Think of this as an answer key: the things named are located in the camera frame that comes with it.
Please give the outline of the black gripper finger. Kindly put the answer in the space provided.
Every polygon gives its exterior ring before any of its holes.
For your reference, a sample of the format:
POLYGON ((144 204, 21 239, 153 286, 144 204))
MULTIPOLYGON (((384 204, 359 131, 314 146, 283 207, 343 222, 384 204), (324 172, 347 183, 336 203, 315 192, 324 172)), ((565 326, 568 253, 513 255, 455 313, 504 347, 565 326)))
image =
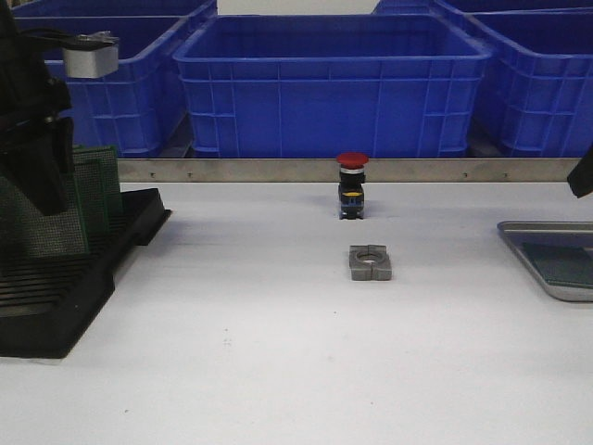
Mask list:
POLYGON ((43 215, 68 208, 50 131, 16 130, 1 136, 1 175, 43 215))
POLYGON ((566 178, 567 184, 575 197, 581 198, 592 193, 592 169, 593 146, 590 146, 587 153, 577 162, 566 178))
POLYGON ((73 119, 59 118, 53 127, 53 153, 62 173, 73 171, 73 119))

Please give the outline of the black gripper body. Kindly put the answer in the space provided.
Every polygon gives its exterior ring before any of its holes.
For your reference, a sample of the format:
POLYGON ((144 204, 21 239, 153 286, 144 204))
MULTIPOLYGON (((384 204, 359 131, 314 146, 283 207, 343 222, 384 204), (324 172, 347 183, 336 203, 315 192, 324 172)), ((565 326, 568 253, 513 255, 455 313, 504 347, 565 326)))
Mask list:
POLYGON ((62 48, 68 38, 57 30, 20 30, 1 3, 1 136, 16 130, 53 134, 59 113, 71 108, 67 85, 44 62, 44 53, 62 48))

